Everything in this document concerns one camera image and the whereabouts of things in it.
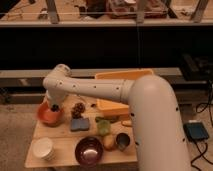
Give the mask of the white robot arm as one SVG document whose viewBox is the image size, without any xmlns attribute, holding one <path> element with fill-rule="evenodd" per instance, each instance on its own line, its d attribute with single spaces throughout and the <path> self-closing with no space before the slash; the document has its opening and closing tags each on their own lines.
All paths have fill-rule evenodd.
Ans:
<svg viewBox="0 0 213 171">
<path fill-rule="evenodd" d="M 50 106 L 59 106 L 70 93 L 127 104 L 139 171 L 191 171 L 177 98 L 164 78 L 77 79 L 58 64 L 43 86 Z"/>
</svg>

